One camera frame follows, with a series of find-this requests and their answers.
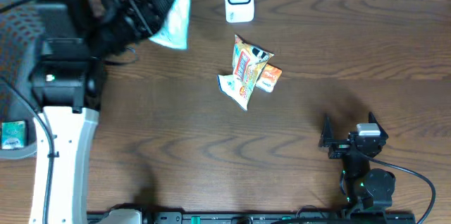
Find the light blue plastic package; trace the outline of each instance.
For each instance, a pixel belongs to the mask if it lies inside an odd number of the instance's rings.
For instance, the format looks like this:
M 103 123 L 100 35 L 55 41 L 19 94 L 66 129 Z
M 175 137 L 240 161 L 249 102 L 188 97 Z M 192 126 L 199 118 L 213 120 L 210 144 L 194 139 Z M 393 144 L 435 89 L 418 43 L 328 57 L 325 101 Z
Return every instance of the light blue plastic package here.
M 175 0 L 166 21 L 149 40 L 172 49 L 187 49 L 191 0 Z

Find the wooden table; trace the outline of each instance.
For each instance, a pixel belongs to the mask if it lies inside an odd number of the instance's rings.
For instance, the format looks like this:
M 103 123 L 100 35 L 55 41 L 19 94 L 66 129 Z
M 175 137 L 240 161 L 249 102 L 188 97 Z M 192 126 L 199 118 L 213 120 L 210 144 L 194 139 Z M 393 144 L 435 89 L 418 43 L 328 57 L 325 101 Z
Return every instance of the wooden table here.
M 344 138 L 373 111 L 390 135 L 378 158 L 430 178 L 427 223 L 449 222 L 451 0 L 255 2 L 251 23 L 231 25 L 223 0 L 192 0 L 187 51 L 143 41 L 139 62 L 109 68 L 88 209 L 339 206 L 341 162 L 317 147 L 323 114 Z M 216 81 L 231 73 L 234 33 L 273 51 L 283 70 L 273 93 L 254 91 L 248 112 Z M 397 177 L 391 209 L 418 220 L 428 185 L 387 170 Z M 0 223 L 27 222 L 34 173 L 32 158 L 0 162 Z

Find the gray plastic basket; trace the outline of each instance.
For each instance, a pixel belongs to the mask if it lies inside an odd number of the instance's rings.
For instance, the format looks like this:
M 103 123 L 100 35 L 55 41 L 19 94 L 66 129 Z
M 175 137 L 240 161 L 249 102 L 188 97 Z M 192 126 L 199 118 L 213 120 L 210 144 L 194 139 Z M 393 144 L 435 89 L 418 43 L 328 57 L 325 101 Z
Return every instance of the gray plastic basket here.
M 0 0 L 0 7 L 18 0 Z M 32 98 L 28 75 L 36 61 L 36 41 L 44 32 L 32 3 L 0 15 L 0 75 L 13 84 L 28 101 Z M 23 149 L 0 150 L 0 159 L 20 159 L 36 154 L 35 126 L 32 115 L 23 105 L 0 87 L 0 121 L 25 120 L 27 143 Z

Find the teal box in bin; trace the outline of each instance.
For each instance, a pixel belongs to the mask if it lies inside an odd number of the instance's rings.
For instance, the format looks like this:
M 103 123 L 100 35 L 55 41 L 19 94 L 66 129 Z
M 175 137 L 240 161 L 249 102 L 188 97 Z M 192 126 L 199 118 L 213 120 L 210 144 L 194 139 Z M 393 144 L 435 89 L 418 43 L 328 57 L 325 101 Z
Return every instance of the teal box in bin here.
M 1 148 L 21 149 L 25 146 L 25 121 L 1 124 Z

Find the wood grain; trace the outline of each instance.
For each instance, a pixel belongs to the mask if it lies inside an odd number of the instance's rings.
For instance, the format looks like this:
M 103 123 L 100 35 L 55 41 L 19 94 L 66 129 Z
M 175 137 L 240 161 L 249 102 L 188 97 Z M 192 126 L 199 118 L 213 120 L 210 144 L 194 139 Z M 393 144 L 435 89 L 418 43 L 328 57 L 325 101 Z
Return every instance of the wood grain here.
M 374 111 L 390 135 L 379 159 L 429 177 L 438 196 L 427 223 L 446 223 L 450 2 L 256 0 L 251 23 L 230 25 L 223 0 L 192 0 L 187 51 L 144 41 L 138 63 L 109 68 L 88 209 L 122 202 L 186 211 L 339 206 L 341 163 L 317 148 L 323 114 L 345 137 Z M 231 72 L 234 33 L 273 51 L 270 63 L 283 70 L 273 93 L 254 91 L 248 112 L 216 82 Z M 0 223 L 27 221 L 34 166 L 33 159 L 0 162 Z M 430 189 L 391 171 L 391 209 L 419 219 Z

